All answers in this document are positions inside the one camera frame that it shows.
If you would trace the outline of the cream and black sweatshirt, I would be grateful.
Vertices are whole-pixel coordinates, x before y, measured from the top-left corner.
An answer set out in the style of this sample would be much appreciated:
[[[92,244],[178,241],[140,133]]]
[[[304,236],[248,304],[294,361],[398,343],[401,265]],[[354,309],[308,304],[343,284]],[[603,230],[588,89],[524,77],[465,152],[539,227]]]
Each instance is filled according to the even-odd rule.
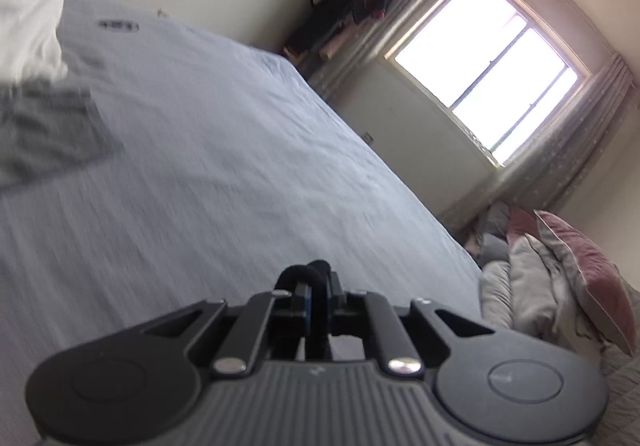
[[[330,291],[332,269],[323,259],[306,265],[293,265],[283,270],[276,289],[292,294],[302,285],[309,290],[305,302],[305,359],[310,362],[330,362],[333,359],[329,342]]]

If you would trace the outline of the grey pillows behind quilt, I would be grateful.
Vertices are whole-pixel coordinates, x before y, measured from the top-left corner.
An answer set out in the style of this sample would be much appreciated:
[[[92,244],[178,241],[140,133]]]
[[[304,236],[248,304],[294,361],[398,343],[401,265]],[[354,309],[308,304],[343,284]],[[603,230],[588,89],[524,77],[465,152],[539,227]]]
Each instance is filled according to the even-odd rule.
[[[464,248],[477,266],[484,268],[492,262],[509,262],[512,247],[525,235],[539,237],[534,214],[516,205],[497,202],[474,221]]]

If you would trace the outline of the folded grey pink quilt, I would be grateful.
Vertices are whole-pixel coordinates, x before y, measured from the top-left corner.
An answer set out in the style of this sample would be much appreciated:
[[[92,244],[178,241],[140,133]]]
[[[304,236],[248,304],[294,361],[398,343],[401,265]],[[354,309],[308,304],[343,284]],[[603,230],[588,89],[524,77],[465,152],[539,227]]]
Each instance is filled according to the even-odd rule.
[[[560,262],[532,235],[519,237],[506,259],[484,265],[480,309],[491,325],[602,362],[601,334],[579,306]]]

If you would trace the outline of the grey patterned curtain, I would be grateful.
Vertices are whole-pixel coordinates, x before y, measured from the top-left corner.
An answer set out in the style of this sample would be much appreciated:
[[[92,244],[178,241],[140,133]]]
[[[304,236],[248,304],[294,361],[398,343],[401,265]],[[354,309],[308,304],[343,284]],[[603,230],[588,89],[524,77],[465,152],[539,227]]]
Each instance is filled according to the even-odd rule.
[[[562,205],[598,163],[637,103],[634,74],[620,54],[613,54],[506,166],[440,215],[440,222],[458,233],[498,201],[530,211]]]

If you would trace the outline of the maroon grey pillow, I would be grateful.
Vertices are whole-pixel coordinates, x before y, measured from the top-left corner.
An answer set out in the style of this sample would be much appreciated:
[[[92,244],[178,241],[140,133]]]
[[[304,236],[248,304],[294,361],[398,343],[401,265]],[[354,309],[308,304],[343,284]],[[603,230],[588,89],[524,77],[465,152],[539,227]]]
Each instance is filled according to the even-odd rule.
[[[637,330],[623,278],[600,247],[564,219],[535,211],[542,243],[562,264],[582,310],[608,342],[632,357]]]

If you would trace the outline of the bright window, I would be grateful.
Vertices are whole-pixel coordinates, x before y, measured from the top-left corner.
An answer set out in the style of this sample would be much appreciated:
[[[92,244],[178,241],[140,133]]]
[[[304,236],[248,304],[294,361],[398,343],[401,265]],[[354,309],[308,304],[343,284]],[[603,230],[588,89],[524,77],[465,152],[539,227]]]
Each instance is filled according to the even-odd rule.
[[[437,0],[384,58],[497,167],[591,75],[524,0]]]

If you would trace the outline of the grey quilted headboard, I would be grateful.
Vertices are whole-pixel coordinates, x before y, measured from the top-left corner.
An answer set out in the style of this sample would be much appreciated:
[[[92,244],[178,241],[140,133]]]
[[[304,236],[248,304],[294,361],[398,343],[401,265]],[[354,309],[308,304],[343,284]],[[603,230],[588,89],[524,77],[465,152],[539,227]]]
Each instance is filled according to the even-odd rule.
[[[594,433],[593,444],[634,446],[640,444],[640,364],[639,364],[639,292],[624,280],[634,312],[636,349],[634,356],[622,353],[614,345],[605,348],[602,374],[608,383],[608,408]]]

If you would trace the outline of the grey folded garment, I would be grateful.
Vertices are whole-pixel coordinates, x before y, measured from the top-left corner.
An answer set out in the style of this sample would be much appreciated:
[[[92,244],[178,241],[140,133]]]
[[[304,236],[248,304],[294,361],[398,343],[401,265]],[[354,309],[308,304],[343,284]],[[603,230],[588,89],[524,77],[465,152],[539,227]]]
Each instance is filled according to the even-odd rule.
[[[122,145],[89,88],[32,80],[1,86],[1,190],[107,158]]]

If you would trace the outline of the black label on sheet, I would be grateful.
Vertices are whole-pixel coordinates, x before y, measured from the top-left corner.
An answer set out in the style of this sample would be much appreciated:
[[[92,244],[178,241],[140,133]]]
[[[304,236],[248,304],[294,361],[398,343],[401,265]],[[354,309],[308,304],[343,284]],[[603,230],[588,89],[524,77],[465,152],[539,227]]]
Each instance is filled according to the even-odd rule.
[[[139,31],[139,24],[129,20],[99,20],[98,25],[110,32],[135,33]]]

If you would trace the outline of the white cloth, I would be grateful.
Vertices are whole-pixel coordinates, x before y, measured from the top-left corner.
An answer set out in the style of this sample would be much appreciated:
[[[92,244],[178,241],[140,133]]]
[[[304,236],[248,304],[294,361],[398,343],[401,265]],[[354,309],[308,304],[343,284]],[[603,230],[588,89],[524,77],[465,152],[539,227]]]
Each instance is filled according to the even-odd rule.
[[[1,80],[62,80],[67,74],[56,36],[64,0],[1,0]]]

